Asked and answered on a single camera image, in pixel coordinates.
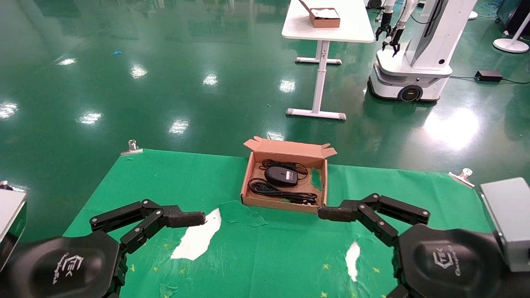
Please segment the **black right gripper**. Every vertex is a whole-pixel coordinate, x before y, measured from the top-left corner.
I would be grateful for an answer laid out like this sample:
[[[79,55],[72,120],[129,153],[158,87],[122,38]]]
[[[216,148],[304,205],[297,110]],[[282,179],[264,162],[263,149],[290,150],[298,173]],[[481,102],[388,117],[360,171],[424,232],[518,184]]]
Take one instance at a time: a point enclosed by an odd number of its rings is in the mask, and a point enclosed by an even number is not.
[[[396,245],[399,285],[387,298],[528,298],[528,272],[512,272],[496,237],[417,224]]]

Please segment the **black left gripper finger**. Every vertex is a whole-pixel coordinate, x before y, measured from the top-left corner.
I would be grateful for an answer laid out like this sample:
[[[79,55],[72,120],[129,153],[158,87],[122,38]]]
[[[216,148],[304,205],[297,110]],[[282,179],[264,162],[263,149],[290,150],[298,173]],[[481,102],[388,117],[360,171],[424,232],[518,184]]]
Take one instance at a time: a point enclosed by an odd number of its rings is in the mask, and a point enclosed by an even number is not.
[[[161,228],[189,228],[203,225],[206,215],[202,211],[184,212],[178,205],[159,205],[149,199],[114,209],[90,219],[93,232],[109,233],[127,225],[136,224],[120,238],[120,248],[134,253]]]

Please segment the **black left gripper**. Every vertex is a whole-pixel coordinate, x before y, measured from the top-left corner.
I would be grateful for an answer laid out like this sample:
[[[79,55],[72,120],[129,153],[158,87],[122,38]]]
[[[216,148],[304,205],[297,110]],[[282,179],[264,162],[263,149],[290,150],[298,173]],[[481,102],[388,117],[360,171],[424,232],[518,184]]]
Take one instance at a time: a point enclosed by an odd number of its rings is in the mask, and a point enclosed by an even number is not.
[[[117,298],[127,257],[104,232],[15,248],[1,271],[2,298]]]

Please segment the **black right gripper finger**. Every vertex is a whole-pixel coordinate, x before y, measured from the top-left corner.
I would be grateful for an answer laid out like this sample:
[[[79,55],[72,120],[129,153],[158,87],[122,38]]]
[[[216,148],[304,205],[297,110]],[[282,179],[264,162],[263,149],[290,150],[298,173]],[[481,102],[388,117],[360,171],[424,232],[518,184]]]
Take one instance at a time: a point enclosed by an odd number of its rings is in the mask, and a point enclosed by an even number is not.
[[[384,245],[394,247],[398,231],[380,215],[385,215],[409,225],[428,224],[430,213],[425,209],[380,194],[371,194],[362,200],[343,200],[339,206],[323,206],[318,217],[334,222],[360,222],[375,234]]]

